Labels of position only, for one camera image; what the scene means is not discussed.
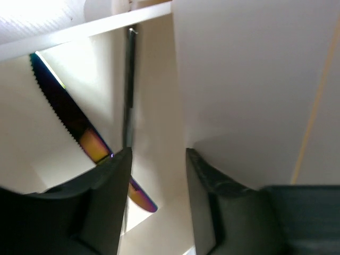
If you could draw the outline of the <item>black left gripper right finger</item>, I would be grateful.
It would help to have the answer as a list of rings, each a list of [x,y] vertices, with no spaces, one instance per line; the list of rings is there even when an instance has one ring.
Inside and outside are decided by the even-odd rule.
[[[251,189],[186,150],[197,254],[339,254],[339,186]]]

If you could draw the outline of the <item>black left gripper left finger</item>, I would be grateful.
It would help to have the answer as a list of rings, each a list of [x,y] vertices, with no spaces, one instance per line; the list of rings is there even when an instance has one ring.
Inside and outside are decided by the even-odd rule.
[[[44,193],[1,189],[1,254],[117,254],[131,165],[125,148]]]

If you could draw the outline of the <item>rainbow iridescent knife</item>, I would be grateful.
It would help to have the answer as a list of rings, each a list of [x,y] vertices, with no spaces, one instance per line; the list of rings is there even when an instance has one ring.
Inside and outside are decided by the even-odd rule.
[[[113,151],[68,93],[66,86],[40,52],[29,55],[37,84],[58,119],[86,155],[96,164],[114,156]]]

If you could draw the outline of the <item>white drawer box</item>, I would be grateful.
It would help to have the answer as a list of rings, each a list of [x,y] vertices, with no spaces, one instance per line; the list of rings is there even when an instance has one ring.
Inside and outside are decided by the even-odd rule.
[[[324,77],[339,76],[339,1],[1,1],[1,189],[44,193],[101,164],[40,90],[35,52],[114,156],[125,149],[134,24],[132,165],[117,254],[195,249],[188,148],[254,190],[339,186],[339,111],[323,120],[322,148],[307,147]]]

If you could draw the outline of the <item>dark utensil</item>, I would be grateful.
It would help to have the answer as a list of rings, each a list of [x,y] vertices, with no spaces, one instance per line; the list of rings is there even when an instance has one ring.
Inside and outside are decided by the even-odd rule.
[[[122,129],[123,147],[132,147],[133,144],[134,75],[137,34],[138,32],[136,24],[128,27],[126,30],[124,114]]]

